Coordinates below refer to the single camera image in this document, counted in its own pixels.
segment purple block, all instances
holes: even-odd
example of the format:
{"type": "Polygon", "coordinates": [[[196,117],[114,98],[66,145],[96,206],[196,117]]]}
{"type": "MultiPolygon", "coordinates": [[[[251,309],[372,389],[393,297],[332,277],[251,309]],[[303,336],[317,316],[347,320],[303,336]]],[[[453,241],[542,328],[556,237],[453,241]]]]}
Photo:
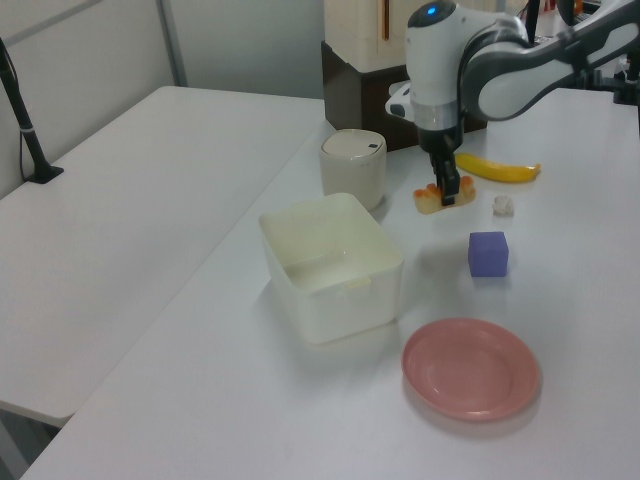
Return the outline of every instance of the purple block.
{"type": "Polygon", "coordinates": [[[474,232],[469,235],[469,269],[472,277],[504,277],[509,247],[504,232],[474,232]]]}

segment plate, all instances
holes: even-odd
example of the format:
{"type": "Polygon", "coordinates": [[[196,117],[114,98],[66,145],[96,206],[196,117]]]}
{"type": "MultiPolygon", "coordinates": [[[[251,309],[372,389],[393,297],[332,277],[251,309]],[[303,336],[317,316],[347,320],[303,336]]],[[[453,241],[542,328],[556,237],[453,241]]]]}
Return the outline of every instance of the plate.
{"type": "Polygon", "coordinates": [[[446,318],[407,341],[402,371],[432,408],[463,420],[496,420],[524,408],[538,390],[531,350],[484,320],[446,318]]]}

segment white wall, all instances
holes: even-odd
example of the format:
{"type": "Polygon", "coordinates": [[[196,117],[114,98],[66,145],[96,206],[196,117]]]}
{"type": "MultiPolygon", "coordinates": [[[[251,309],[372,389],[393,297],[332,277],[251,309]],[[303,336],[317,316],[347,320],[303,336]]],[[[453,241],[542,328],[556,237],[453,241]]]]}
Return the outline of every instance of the white wall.
{"type": "Polygon", "coordinates": [[[165,0],[187,85],[322,98],[323,0],[165,0]]]}
{"type": "MultiPolygon", "coordinates": [[[[156,88],[173,84],[155,0],[103,0],[8,50],[50,162],[156,88]]],[[[0,198],[21,183],[18,132],[0,88],[0,198]]],[[[25,154],[29,172],[26,148],[25,154]]]]}

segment yellow banana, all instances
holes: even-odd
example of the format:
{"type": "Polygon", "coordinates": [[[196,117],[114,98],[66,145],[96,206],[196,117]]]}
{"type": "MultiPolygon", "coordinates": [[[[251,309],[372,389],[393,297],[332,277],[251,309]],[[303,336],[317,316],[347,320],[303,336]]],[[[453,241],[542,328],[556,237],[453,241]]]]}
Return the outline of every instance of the yellow banana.
{"type": "Polygon", "coordinates": [[[534,166],[505,165],[476,157],[470,153],[456,154],[456,165],[479,177],[505,183],[529,182],[536,178],[541,169],[539,163],[534,166]]]}

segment small white object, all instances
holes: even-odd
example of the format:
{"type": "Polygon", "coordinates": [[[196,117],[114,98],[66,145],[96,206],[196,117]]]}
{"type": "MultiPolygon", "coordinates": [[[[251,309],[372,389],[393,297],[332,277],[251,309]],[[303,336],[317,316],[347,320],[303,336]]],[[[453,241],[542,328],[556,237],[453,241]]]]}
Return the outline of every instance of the small white object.
{"type": "Polygon", "coordinates": [[[320,149],[320,173],[325,195],[350,193],[367,210],[384,195],[387,143],[367,130],[340,130],[320,149]]]}
{"type": "Polygon", "coordinates": [[[398,314],[402,253],[353,195],[264,214],[260,228],[276,292],[306,341],[329,342],[398,314]]]}
{"type": "Polygon", "coordinates": [[[493,213],[500,217],[513,216],[513,200],[508,195],[498,195],[493,200],[493,213]]]}

